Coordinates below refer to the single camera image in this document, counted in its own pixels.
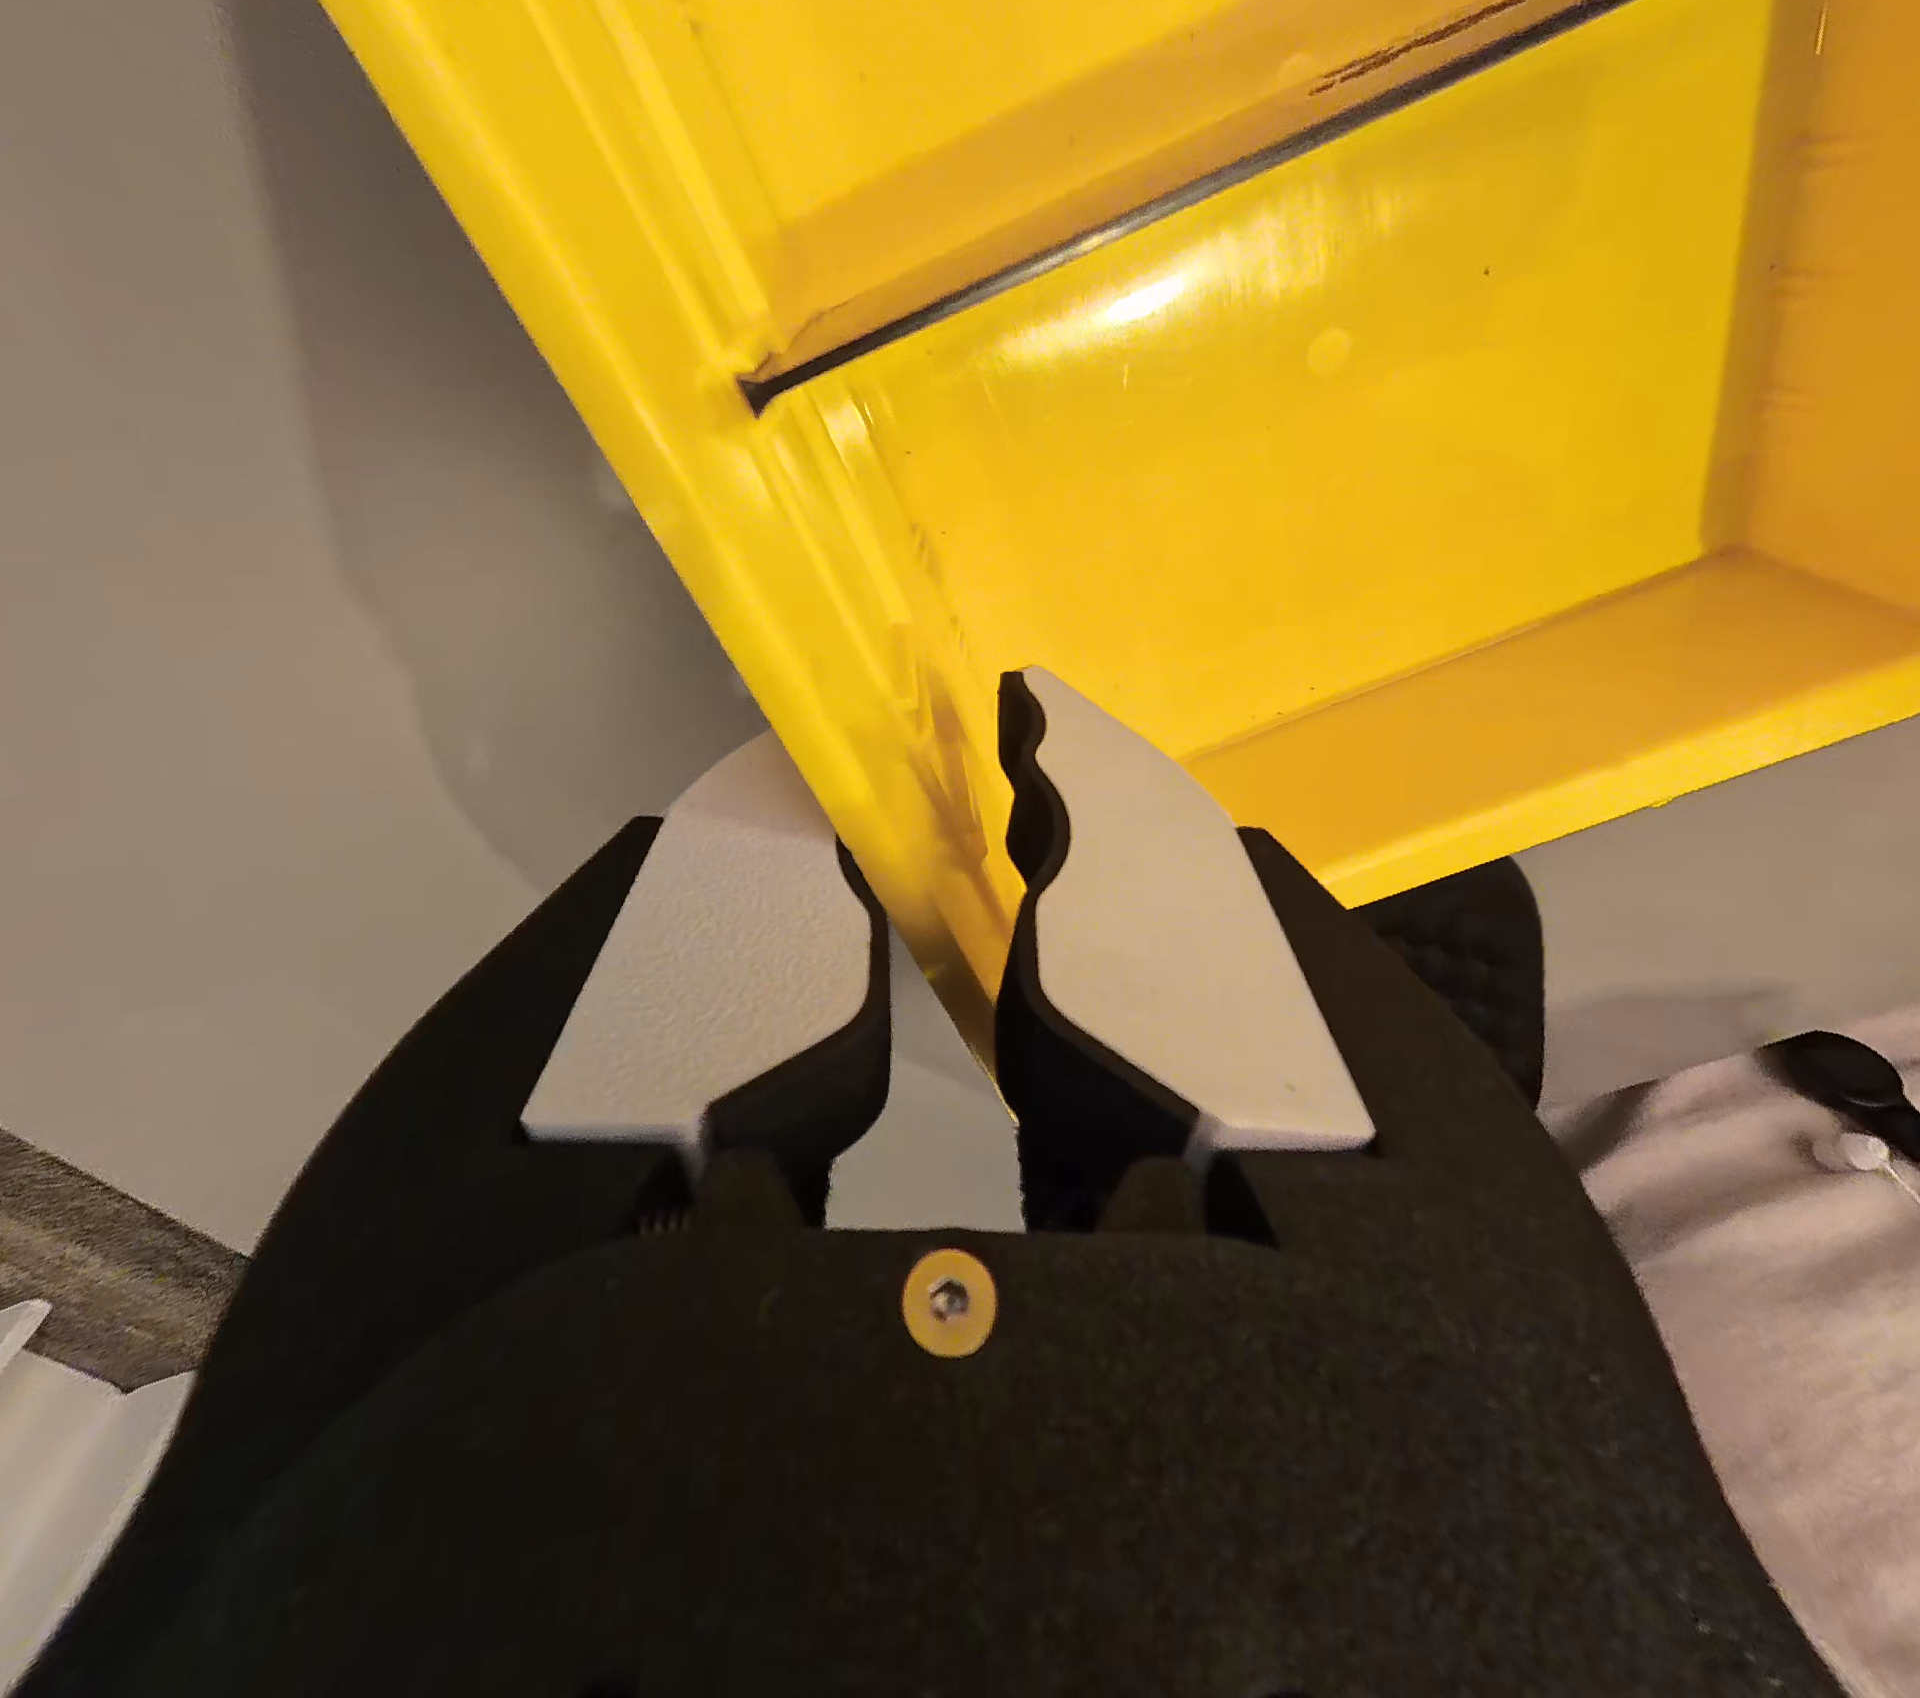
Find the person's beige shirt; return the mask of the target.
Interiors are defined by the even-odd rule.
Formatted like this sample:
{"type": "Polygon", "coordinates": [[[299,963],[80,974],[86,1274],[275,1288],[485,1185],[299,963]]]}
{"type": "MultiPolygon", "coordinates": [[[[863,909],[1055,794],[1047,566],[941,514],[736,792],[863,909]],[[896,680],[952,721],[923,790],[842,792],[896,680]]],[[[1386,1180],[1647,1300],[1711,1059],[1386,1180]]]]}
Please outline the person's beige shirt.
{"type": "Polygon", "coordinates": [[[1543,1119],[1761,1563],[1849,1693],[1918,1692],[1917,1162],[1734,1054],[1543,1119]]]}

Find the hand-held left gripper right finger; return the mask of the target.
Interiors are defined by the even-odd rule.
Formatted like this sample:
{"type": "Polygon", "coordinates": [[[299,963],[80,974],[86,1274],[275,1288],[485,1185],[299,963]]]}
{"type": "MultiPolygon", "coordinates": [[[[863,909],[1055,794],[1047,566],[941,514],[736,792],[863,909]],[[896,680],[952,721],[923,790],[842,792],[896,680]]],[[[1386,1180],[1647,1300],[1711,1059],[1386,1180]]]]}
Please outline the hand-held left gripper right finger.
{"type": "Polygon", "coordinates": [[[1236,822],[1039,663],[998,686],[1022,894],[1001,1091],[1048,1157],[1358,1153],[1378,1136],[1236,822]]]}

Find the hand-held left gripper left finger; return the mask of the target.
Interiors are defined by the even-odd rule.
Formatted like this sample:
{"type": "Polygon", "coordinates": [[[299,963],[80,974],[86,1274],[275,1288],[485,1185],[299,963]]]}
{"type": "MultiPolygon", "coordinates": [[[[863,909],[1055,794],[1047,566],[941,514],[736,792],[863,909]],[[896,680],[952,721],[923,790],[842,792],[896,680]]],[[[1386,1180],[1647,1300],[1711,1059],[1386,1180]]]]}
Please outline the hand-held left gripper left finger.
{"type": "Polygon", "coordinates": [[[848,1147],[886,1105],[893,930],[780,740],[662,816],[532,1087],[535,1139],[848,1147]]]}

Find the yellow plastic bin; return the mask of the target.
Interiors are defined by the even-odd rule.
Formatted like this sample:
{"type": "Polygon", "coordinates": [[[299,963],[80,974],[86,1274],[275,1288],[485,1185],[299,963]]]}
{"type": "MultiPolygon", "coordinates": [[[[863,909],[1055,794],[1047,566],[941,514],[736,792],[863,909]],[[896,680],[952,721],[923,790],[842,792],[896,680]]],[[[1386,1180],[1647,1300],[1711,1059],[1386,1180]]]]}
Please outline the yellow plastic bin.
{"type": "Polygon", "coordinates": [[[983,1023],[998,678],[1347,901],[1917,714],[1917,0],[319,0],[983,1023]]]}

